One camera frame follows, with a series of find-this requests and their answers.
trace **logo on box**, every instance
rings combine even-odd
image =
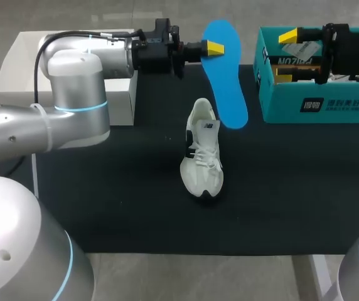
[[[323,98],[304,98],[300,112],[318,113],[322,108],[323,100]]]

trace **black table surface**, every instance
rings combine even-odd
[[[359,235],[359,124],[267,124],[252,67],[239,78],[249,122],[221,126],[214,203],[197,202],[180,176],[186,119],[197,98],[213,100],[199,65],[183,80],[139,75],[135,126],[38,155],[40,201],[86,252],[345,253]],[[27,159],[13,179],[31,189],[30,170]]]

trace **white sneaker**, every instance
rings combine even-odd
[[[212,105],[199,98],[186,124],[186,154],[180,166],[182,181],[194,196],[214,197],[223,186],[219,128]]]

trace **insole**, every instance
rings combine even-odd
[[[212,86],[220,120],[226,127],[240,129],[248,121],[248,110],[238,79],[238,33],[228,21],[217,20],[207,26],[202,39],[224,45],[224,55],[204,57],[201,63]]]

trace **shoe logo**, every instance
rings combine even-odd
[[[185,139],[185,157],[187,158],[194,158],[195,155],[192,155],[192,153],[195,153],[196,149],[192,149],[191,145],[193,144],[193,134],[192,131],[187,130],[186,131],[186,139]]]

